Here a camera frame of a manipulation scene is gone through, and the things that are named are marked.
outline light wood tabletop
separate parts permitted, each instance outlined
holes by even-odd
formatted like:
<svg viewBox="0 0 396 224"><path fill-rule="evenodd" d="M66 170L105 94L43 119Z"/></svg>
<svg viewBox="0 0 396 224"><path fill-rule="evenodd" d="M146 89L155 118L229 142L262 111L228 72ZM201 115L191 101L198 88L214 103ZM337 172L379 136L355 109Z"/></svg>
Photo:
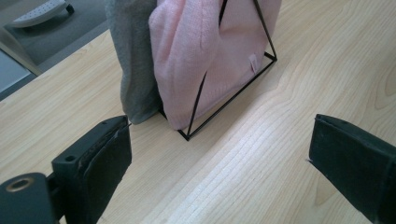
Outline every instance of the light wood tabletop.
<svg viewBox="0 0 396 224"><path fill-rule="evenodd" d="M156 115L99 223L369 223L309 162L316 114L396 145L396 1L284 0L279 61L190 142ZM122 115L109 31L0 103L0 182Z"/></svg>

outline black metal frame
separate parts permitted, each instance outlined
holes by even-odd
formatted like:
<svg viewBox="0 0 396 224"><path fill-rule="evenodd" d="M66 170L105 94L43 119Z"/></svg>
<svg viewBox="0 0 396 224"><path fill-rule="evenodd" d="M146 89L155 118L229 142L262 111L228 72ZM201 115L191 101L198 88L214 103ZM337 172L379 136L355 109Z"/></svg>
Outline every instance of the black metal frame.
<svg viewBox="0 0 396 224"><path fill-rule="evenodd" d="M225 8L227 6L227 2L228 0L224 0L222 6L221 6L221 11L219 14L219 26L221 25L221 20L222 17L224 15L224 11ZM267 65L265 65L265 67L258 72L247 84L245 84L244 87L241 88L241 90L239 90L237 93L235 93L226 103L224 103L224 105L222 105L218 110L216 110L216 112L214 112L208 119L206 119L199 127L197 127L194 131L191 131L192 128L192 124L194 123L194 119L195 119L195 113L199 104L199 99L201 97L201 92L202 92L202 88L204 86L205 83L205 78L206 78L206 74L204 75L204 78L201 82L200 88L198 90L198 94L194 103L194 108L192 110L192 115L191 115L191 120L190 120L190 125L189 128L187 130L187 133L184 133L182 130L177 130L187 141L190 141L190 139L196 134L198 133L210 120L212 120L222 109L224 109L232 100L234 100L242 91L244 91L254 80L256 80L257 77L259 77L264 71L266 71L272 64L274 64L277 61L277 57L276 57L276 52L275 52L275 48L274 48L274 44L272 42L271 36L268 32L267 26L265 24L265 20L264 20L264 16L262 15L262 10L260 8L259 2L258 0L253 0L255 8L257 10L257 13L259 14L260 20L262 21L262 27L264 28L265 34L268 38L268 42L271 46L271 50L273 52L274 55L271 55L267 52L264 52L264 57L268 58L271 60L270 63L268 63ZM163 110L160 110L160 113L166 118L165 113L163 112Z"/></svg>

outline gray floor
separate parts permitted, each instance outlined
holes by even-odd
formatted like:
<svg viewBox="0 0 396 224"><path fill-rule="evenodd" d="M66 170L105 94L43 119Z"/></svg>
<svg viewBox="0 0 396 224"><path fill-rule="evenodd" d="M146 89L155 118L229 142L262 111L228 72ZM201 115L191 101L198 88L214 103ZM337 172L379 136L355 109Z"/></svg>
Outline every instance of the gray floor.
<svg viewBox="0 0 396 224"><path fill-rule="evenodd" d="M107 29L105 0L66 0L75 9L66 10L28 30L6 29L23 45L26 52L42 71L81 48ZM35 78L30 75L8 90L0 92L0 101Z"/></svg>

